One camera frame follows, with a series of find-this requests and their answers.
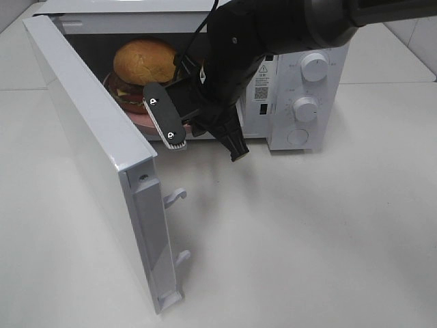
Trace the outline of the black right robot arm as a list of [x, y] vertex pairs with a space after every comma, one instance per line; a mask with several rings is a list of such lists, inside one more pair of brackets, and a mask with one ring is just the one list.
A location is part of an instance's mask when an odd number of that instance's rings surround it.
[[343, 46], [358, 28], [436, 14], [435, 1], [229, 1], [215, 5], [202, 27], [210, 51], [190, 75], [168, 85], [156, 122], [166, 147], [211, 134], [236, 161], [247, 152], [236, 102], [268, 55]]

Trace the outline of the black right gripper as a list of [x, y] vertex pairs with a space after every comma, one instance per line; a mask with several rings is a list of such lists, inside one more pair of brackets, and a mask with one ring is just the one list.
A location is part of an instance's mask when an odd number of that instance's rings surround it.
[[253, 78], [260, 61], [204, 61], [193, 77], [160, 84], [171, 100], [160, 114], [160, 125], [191, 125], [199, 137], [209, 133], [230, 152], [231, 160], [244, 157], [249, 149], [242, 133], [236, 103]]

